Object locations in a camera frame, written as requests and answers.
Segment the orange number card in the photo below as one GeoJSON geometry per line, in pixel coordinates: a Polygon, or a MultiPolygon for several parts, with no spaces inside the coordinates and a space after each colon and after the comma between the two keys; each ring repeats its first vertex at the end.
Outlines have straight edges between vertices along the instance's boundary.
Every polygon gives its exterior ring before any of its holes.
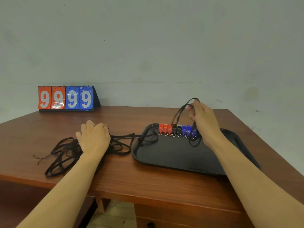
{"type": "Polygon", "coordinates": [[[65,86],[52,86],[51,109],[65,108],[65,86]]]}
{"type": "Polygon", "coordinates": [[[38,86],[39,104],[38,109],[49,109],[51,107],[52,89],[50,86],[38,86]]]}

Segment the desk leg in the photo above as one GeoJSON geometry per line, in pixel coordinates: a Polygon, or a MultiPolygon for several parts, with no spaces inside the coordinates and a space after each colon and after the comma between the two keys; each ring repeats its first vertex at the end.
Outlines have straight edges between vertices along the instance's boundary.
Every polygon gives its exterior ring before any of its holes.
{"type": "Polygon", "coordinates": [[[100,213],[104,213],[105,210],[107,209],[111,199],[104,199],[100,196],[95,196],[96,198],[96,202],[97,202],[97,206],[98,206],[98,211],[100,213]]]}

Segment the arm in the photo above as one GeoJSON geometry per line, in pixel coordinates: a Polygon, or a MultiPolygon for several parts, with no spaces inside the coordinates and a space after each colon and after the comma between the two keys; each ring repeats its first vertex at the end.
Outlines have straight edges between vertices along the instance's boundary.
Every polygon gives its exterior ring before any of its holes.
{"type": "Polygon", "coordinates": [[[74,167],[44,197],[17,228],[73,227],[91,185],[97,166],[106,152],[110,135],[102,123],[81,125],[76,133],[83,154],[74,167]]]}
{"type": "Polygon", "coordinates": [[[304,227],[304,205],[254,166],[219,129],[213,110],[195,101],[190,118],[220,161],[252,223],[257,228],[304,227]]]}

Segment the desk drawer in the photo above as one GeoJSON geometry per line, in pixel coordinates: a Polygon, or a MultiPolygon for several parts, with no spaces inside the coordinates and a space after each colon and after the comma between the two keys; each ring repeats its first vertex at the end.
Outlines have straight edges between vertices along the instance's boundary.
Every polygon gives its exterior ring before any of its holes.
{"type": "Polygon", "coordinates": [[[252,228],[246,213],[216,210],[194,206],[174,206],[167,208],[134,204],[138,217],[181,224],[199,228],[252,228]]]}
{"type": "Polygon", "coordinates": [[[150,218],[136,217],[137,228],[196,228],[193,226],[158,221],[150,218]]]}

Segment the white wall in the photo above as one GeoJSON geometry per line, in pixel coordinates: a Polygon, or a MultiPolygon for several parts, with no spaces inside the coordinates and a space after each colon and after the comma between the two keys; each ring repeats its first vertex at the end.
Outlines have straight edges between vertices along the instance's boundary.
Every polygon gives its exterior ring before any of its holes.
{"type": "Polygon", "coordinates": [[[304,174],[304,0],[0,0],[0,122],[38,85],[227,108],[304,174]]]}

